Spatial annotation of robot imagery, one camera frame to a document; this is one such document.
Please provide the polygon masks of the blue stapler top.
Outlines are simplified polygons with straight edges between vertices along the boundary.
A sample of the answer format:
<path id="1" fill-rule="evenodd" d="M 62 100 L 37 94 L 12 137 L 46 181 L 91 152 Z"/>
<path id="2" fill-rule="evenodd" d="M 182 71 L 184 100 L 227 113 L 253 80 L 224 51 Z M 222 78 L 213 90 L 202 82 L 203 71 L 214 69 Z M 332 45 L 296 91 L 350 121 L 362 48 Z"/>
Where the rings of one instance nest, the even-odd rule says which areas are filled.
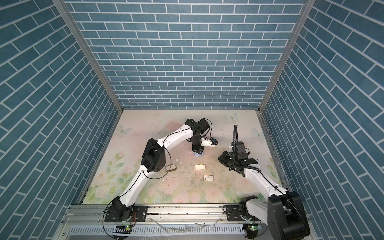
<path id="1" fill-rule="evenodd" d="M 204 156 L 204 152 L 194 152 L 194 155 L 197 157 L 202 157 Z"/>

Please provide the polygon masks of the beige stapler base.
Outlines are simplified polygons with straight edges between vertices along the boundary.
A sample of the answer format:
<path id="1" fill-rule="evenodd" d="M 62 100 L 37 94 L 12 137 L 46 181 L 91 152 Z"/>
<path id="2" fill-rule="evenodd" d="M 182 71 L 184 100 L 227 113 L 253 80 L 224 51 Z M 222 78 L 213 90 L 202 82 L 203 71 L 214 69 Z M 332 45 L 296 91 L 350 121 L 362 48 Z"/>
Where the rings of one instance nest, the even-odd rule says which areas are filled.
<path id="1" fill-rule="evenodd" d="M 177 170 L 176 164 L 166 166 L 166 173 L 174 172 Z"/>

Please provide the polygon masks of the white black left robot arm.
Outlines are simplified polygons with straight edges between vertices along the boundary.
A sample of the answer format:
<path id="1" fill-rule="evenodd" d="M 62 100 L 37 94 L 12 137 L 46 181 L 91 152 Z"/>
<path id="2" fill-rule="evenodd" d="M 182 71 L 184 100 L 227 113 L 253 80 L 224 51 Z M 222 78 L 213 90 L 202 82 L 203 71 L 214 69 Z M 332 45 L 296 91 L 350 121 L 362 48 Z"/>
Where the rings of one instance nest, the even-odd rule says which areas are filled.
<path id="1" fill-rule="evenodd" d="M 211 133 L 211 121 L 204 118 L 199 121 L 187 119 L 185 124 L 173 133 L 157 140 L 149 139 L 137 174 L 123 193 L 111 200 L 107 205 L 103 211 L 104 222 L 113 223 L 133 220 L 135 218 L 134 205 L 139 193 L 149 180 L 160 179 L 160 177 L 153 177 L 155 173 L 172 165 L 171 161 L 169 163 L 166 161 L 166 156 L 170 155 L 170 150 L 187 141 L 192 144 L 193 153 L 201 156 L 204 153 L 203 138 Z"/>

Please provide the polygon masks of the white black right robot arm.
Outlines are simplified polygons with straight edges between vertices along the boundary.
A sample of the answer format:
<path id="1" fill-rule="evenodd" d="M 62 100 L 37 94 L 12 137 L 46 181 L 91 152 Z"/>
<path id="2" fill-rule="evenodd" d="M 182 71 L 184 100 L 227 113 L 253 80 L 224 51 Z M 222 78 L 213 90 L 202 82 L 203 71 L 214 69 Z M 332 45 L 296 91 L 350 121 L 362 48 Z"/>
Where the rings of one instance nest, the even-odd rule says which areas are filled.
<path id="1" fill-rule="evenodd" d="M 232 151 L 224 151 L 219 162 L 229 170 L 241 174 L 259 188 L 266 202 L 246 198 L 239 202 L 241 216 L 246 220 L 256 218 L 265 223 L 275 240 L 300 240 L 311 231 L 300 195 L 279 186 L 265 175 L 258 162 L 249 157 L 243 142 L 234 140 Z"/>

